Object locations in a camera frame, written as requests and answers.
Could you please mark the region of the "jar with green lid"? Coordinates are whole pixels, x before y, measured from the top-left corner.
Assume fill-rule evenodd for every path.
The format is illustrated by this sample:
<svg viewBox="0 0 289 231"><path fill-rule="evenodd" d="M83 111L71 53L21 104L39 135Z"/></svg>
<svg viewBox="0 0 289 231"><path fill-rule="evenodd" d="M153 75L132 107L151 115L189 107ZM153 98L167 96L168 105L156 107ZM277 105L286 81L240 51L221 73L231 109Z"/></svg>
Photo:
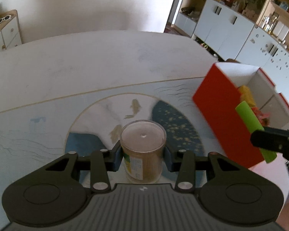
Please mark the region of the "jar with green lid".
<svg viewBox="0 0 289 231"><path fill-rule="evenodd" d="M166 131L149 120L133 121L121 131L127 178L135 184L154 184L162 174Z"/></svg>

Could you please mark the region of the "red orange toy figure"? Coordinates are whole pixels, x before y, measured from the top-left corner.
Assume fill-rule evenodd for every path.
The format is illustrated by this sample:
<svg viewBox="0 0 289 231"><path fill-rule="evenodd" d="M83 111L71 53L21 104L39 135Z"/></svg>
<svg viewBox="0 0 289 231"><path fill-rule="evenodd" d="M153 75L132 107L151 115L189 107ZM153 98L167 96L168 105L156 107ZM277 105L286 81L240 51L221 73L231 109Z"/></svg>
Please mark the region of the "red orange toy figure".
<svg viewBox="0 0 289 231"><path fill-rule="evenodd" d="M269 113L263 113L261 110L259 110L257 107L251 107L251 110L259 120L260 124L264 127L268 127L270 124L270 114Z"/></svg>

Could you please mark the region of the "light green marker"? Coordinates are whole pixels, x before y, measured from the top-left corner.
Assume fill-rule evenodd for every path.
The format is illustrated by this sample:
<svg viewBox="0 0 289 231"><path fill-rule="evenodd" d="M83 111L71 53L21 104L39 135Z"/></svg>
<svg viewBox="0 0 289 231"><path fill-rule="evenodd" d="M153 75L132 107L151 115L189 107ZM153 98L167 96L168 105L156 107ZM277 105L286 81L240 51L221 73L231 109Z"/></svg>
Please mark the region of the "light green marker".
<svg viewBox="0 0 289 231"><path fill-rule="evenodd" d="M247 127L250 134L252 134L256 130L264 131L263 126L261 125L260 121L247 104L246 101L241 102L236 108L236 112L240 116L241 120ZM261 155L263 156L266 163L271 163L277 158L277 153L274 151L268 151L265 149L260 148Z"/></svg>

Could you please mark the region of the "yellow small carton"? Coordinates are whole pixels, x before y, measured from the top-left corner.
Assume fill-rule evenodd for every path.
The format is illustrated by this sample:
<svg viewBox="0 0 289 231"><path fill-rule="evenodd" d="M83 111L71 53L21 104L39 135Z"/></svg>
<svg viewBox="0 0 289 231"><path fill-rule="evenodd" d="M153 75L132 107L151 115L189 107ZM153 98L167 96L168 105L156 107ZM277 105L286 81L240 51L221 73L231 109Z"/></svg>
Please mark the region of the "yellow small carton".
<svg viewBox="0 0 289 231"><path fill-rule="evenodd" d="M248 86L242 85L238 87L238 92L240 93L240 102L245 101L249 107L256 107L256 102Z"/></svg>

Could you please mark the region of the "red cardboard box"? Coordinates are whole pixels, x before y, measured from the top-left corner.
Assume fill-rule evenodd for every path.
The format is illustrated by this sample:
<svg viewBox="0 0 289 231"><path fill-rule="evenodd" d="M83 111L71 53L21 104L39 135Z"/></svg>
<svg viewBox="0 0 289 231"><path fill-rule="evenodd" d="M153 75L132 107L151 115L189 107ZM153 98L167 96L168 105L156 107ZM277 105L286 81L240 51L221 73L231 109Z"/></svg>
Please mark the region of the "red cardboard box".
<svg viewBox="0 0 289 231"><path fill-rule="evenodd" d="M251 168L262 161L273 161L277 154L256 148L250 142L251 134L235 110L241 103L239 87L243 85L251 91L260 112L269 116L270 127L289 128L289 103L260 67L227 62L213 64L193 101L227 157Z"/></svg>

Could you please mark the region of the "wooden sideboard with drawers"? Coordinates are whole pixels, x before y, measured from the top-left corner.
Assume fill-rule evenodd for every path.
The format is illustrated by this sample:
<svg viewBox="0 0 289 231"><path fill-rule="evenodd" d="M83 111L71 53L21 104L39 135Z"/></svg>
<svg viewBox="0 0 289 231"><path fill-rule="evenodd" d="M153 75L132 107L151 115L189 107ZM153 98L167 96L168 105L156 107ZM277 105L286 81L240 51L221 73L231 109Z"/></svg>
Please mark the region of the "wooden sideboard with drawers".
<svg viewBox="0 0 289 231"><path fill-rule="evenodd" d="M18 21L18 12L13 9L0 14L0 18L11 15L12 18L0 24L0 53L22 45L22 34Z"/></svg>

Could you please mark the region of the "white sunglasses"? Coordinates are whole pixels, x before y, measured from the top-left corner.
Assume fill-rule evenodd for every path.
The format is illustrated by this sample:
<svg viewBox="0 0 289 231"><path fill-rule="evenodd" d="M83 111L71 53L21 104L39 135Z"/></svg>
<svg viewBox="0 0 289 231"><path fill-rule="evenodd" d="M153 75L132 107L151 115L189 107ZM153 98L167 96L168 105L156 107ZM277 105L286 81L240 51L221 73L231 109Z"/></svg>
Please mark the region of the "white sunglasses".
<svg viewBox="0 0 289 231"><path fill-rule="evenodd" d="M1 24L2 22L4 22L4 21L10 20L11 18L12 18L11 15L7 15L7 16L4 16L4 17L0 18L0 24Z"/></svg>

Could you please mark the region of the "white cabinet wall unit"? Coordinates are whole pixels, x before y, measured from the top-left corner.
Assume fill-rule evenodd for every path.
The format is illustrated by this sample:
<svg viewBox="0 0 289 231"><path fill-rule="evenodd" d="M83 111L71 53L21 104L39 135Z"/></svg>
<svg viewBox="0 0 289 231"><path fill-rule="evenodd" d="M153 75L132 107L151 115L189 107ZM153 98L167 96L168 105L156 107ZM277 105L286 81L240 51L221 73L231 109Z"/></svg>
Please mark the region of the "white cabinet wall unit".
<svg viewBox="0 0 289 231"><path fill-rule="evenodd" d="M181 0L174 26L222 60L262 67L289 94L289 0Z"/></svg>

